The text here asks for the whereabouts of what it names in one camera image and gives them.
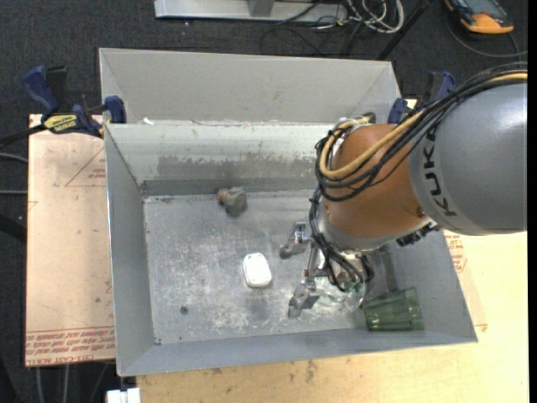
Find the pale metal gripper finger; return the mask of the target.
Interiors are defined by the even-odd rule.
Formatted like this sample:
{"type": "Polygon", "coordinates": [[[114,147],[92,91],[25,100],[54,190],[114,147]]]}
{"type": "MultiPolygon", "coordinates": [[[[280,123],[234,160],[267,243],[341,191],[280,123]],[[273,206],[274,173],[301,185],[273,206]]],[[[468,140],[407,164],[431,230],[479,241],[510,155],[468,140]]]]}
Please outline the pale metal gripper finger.
{"type": "Polygon", "coordinates": [[[281,259],[288,259],[304,253],[308,247],[307,223],[303,221],[295,222],[286,241],[279,247],[279,256],[281,259]]]}
{"type": "Polygon", "coordinates": [[[320,298],[317,289],[316,277],[301,280],[289,300],[288,318],[298,318],[303,310],[311,309],[320,298]]]}

